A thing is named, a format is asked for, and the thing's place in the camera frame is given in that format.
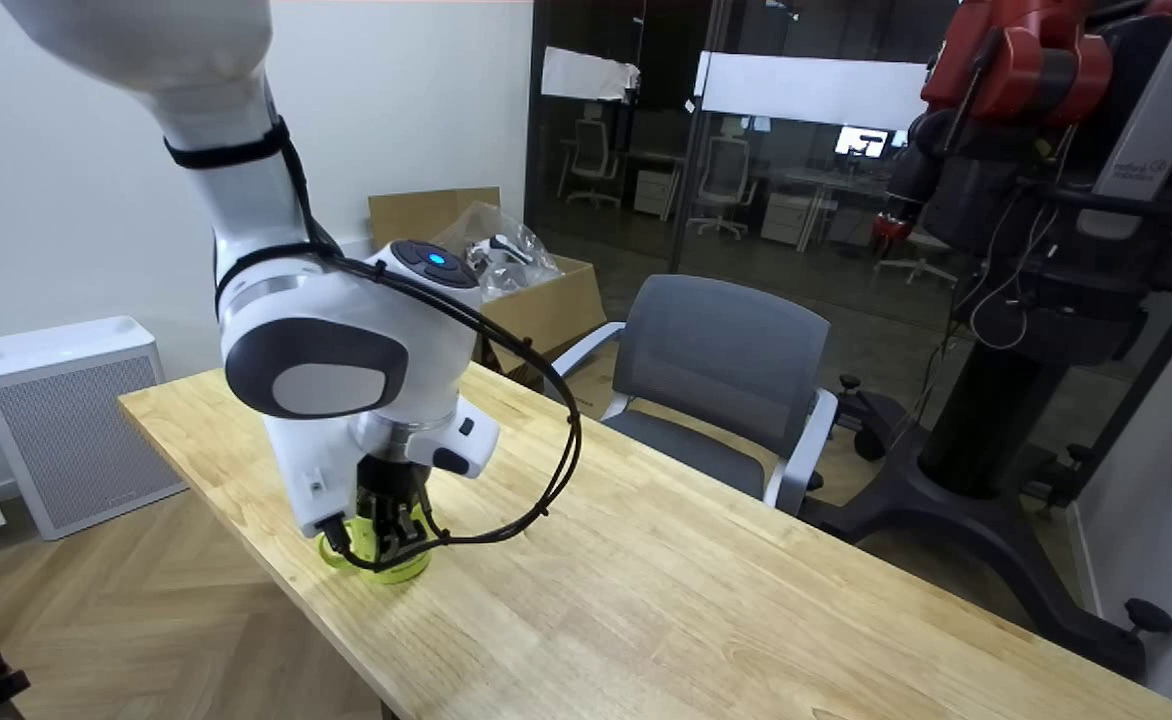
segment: monitor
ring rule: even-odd
[[[853,128],[845,123],[838,133],[838,154],[880,154],[888,146],[894,133],[883,128]]]

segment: cardboard box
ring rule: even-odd
[[[499,204],[497,187],[450,187],[450,191],[405,191],[373,197],[373,238],[433,238],[460,218],[473,204]],[[499,296],[486,309],[490,319],[503,322],[513,335],[531,340],[541,356],[556,356],[596,322],[604,322],[596,272],[586,258],[551,255],[566,277]],[[525,364],[497,348],[499,371],[520,371]]]

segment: chair backrest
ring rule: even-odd
[[[705,166],[705,197],[746,198],[750,197],[750,140],[711,137],[710,166]]]
[[[827,319],[726,278],[653,277],[633,300],[616,391],[793,451],[822,391]]]
[[[575,121],[573,170],[604,177],[612,166],[612,133],[604,121]]]

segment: herringbone wood floor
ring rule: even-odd
[[[198,496],[45,542],[0,531],[0,650],[34,720],[382,716]]]

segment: chair armrest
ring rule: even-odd
[[[775,509],[780,484],[800,484],[800,487],[814,484],[822,451],[824,451],[827,433],[833,433],[833,418],[838,418],[838,396],[827,387],[822,387],[818,406],[808,415],[808,427],[800,433],[793,455],[783,461],[780,472],[769,476],[766,503]]]
[[[573,377],[601,345],[612,345],[623,330],[619,319],[601,322],[596,330],[581,335],[569,352],[551,359],[556,377]]]

